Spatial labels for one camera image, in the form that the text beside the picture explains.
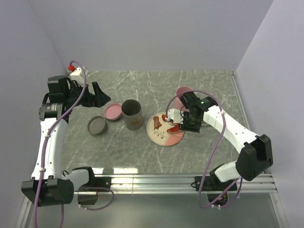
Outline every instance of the gray round lid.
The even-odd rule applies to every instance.
[[[106,130],[107,124],[103,117],[95,116],[87,124],[88,131],[93,135],[98,135]]]

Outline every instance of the plate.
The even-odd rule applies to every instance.
[[[166,113],[158,113],[151,117],[147,123],[147,134],[154,143],[160,146],[172,146],[182,139],[184,132],[168,134],[167,130],[173,126],[171,123],[162,120],[161,117],[163,114]],[[157,119],[157,117],[161,126],[160,124],[157,124],[157,129],[155,129],[154,121],[156,121],[155,119]]]
[[[122,107],[120,104],[114,103],[107,106],[104,110],[104,116],[108,120],[117,120],[122,116]]]

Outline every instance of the pink round lid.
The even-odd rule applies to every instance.
[[[104,110],[104,116],[108,120],[117,120],[122,115],[122,107],[120,104],[114,103],[107,106]]]

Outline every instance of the pink cup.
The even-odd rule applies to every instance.
[[[183,93],[183,92],[187,92],[187,91],[191,91],[193,90],[192,88],[188,87],[188,86],[182,86],[182,87],[179,87],[177,90],[176,90],[176,93],[175,95],[177,94],[180,94],[180,93]],[[184,105],[182,104],[181,100],[180,100],[180,97],[182,95],[176,97],[174,99],[174,108],[175,109],[178,109],[180,110]],[[189,111],[188,109],[186,109],[185,107],[182,108],[182,111]]]

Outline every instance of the red connector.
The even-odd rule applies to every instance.
[[[74,65],[69,65],[67,68],[68,68],[70,71],[72,71],[72,72],[75,70]]]

